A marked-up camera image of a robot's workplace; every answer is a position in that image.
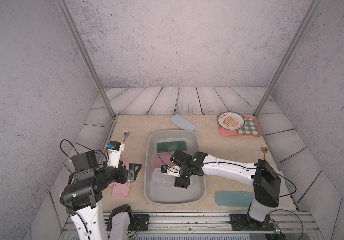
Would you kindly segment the dark green pencil case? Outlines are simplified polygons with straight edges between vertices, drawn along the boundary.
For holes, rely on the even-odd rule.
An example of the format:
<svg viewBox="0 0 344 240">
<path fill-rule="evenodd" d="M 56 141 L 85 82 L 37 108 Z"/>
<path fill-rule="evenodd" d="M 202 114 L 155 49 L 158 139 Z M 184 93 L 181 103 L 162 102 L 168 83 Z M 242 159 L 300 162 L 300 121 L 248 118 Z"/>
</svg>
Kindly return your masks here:
<svg viewBox="0 0 344 240">
<path fill-rule="evenodd" d="M 176 150 L 186 151 L 187 144 L 185 141 L 171 141 L 157 143 L 157 151 L 159 152 L 174 152 Z"/>
</svg>

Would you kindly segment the clear translucent pencil case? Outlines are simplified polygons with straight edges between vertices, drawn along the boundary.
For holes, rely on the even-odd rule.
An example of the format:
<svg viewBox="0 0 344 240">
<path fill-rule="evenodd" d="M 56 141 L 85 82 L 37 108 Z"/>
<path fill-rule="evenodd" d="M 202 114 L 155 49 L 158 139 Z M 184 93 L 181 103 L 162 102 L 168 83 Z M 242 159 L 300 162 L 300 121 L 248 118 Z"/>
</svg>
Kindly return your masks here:
<svg viewBox="0 0 344 240">
<path fill-rule="evenodd" d="M 158 188 L 166 188 L 166 187 L 174 187 L 175 186 L 176 178 L 173 176 L 167 176 L 167 178 L 157 178 L 153 179 L 155 187 Z"/>
</svg>

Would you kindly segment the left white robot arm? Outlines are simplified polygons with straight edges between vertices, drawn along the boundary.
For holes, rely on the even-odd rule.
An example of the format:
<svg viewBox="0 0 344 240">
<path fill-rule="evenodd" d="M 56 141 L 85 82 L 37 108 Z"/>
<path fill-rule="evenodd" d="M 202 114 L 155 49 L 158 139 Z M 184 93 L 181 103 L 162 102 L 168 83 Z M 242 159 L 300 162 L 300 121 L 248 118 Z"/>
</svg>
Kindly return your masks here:
<svg viewBox="0 0 344 240">
<path fill-rule="evenodd" d="M 60 195 L 60 203 L 71 215 L 81 240 L 126 240 L 133 222 L 131 207 L 126 204 L 112 211 L 110 234 L 105 229 L 102 210 L 102 191 L 112 183 L 134 182 L 141 164 L 130 163 L 118 168 L 98 164 L 74 164 L 75 172 L 69 176 L 68 185 Z"/>
</svg>

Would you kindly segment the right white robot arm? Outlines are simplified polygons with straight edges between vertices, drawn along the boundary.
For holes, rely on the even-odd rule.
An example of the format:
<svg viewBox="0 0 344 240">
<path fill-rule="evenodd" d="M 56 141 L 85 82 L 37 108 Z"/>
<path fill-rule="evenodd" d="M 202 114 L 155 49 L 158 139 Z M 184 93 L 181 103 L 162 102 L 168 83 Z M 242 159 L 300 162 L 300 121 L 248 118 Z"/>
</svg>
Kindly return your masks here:
<svg viewBox="0 0 344 240">
<path fill-rule="evenodd" d="M 223 160 L 207 153 L 195 152 L 193 156 L 177 150 L 169 159 L 175 166 L 163 165 L 161 173 L 175 177 L 175 187 L 188 188 L 192 176 L 220 176 L 241 182 L 254 189 L 247 216 L 262 223 L 270 209 L 279 206 L 281 177 L 266 160 L 257 163 L 239 163 Z"/>
</svg>

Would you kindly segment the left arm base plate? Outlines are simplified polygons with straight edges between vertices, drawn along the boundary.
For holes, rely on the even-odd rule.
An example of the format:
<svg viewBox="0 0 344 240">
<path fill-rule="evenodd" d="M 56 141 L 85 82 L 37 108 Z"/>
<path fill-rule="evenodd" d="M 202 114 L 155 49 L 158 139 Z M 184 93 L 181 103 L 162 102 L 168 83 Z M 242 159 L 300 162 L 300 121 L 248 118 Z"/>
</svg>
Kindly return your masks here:
<svg viewBox="0 0 344 240">
<path fill-rule="evenodd" d="M 148 214 L 134 214 L 134 219 L 131 220 L 128 232 L 132 233 L 135 231 L 147 232 L 149 225 L 149 215 Z"/>
</svg>

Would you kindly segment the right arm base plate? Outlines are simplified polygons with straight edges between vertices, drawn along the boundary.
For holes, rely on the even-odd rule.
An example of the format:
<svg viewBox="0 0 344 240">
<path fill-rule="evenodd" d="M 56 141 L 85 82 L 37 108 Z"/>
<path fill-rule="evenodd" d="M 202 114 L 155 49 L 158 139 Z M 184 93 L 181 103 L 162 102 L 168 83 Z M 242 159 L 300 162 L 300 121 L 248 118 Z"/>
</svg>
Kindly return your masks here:
<svg viewBox="0 0 344 240">
<path fill-rule="evenodd" d="M 258 222 L 248 214 L 230 214 L 229 224 L 233 231 L 274 231 L 276 229 L 270 215 L 266 215 L 262 222 Z"/>
</svg>

